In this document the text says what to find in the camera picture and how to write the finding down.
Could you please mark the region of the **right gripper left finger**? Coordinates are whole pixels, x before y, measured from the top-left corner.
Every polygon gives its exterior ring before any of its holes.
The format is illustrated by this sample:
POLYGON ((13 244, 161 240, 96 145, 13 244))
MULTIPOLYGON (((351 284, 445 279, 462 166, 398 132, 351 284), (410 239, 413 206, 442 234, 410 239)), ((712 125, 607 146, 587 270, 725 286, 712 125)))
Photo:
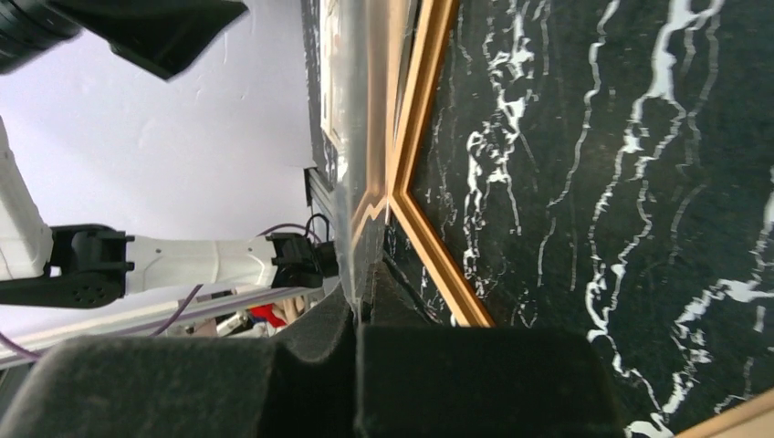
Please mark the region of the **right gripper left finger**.
POLYGON ((349 437, 354 327, 330 296, 268 339, 67 341, 32 369, 4 437, 349 437))

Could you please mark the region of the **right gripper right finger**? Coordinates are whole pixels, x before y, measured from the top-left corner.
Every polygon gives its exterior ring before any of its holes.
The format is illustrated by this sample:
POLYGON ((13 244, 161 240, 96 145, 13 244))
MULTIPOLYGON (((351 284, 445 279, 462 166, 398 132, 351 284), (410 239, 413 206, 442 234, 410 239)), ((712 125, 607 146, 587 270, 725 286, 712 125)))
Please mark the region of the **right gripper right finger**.
POLYGON ((621 437, 598 355, 559 329, 364 327, 360 437, 621 437))

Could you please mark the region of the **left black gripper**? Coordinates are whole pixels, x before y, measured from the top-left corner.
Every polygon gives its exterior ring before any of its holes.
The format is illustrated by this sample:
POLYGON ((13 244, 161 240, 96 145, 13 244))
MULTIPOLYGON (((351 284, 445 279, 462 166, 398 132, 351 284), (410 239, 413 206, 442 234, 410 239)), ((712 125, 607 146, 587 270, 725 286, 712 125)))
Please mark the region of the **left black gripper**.
POLYGON ((1 73, 10 74, 83 31, 163 80, 189 68, 248 12, 241 1, 1 2, 1 73))

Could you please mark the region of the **transparent acrylic sheet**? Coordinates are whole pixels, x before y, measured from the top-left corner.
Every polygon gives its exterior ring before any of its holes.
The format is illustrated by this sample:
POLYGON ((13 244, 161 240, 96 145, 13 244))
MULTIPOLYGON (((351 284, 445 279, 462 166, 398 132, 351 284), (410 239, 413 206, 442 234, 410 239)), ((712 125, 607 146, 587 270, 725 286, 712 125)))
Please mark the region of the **transparent acrylic sheet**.
POLYGON ((353 318, 371 307, 389 216, 397 120, 420 2, 324 1, 320 126, 335 148, 335 247, 353 318))

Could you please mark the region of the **orange wooden picture frame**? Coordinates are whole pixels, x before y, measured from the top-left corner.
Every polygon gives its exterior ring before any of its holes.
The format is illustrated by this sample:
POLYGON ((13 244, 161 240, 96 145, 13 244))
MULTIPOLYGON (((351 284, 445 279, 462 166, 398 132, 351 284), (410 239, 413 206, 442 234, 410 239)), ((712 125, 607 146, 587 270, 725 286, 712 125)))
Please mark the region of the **orange wooden picture frame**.
POLYGON ((432 327, 583 336, 621 437, 773 434, 773 4, 457 1, 386 259, 432 327))

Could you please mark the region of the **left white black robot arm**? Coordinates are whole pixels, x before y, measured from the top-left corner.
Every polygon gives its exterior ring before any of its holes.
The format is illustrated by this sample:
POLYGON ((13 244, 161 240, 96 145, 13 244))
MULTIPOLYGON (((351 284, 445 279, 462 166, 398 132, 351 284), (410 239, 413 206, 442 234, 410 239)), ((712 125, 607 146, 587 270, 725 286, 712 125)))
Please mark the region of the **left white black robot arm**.
MULTIPOLYGON (((11 73, 88 30, 135 66, 169 80, 247 13, 240 1, 4 1, 1 70, 11 73)), ((161 287, 231 283, 317 288, 339 272, 332 242, 272 233, 249 240, 163 240, 103 224, 49 226, 1 141, 1 301, 101 308, 161 287)))

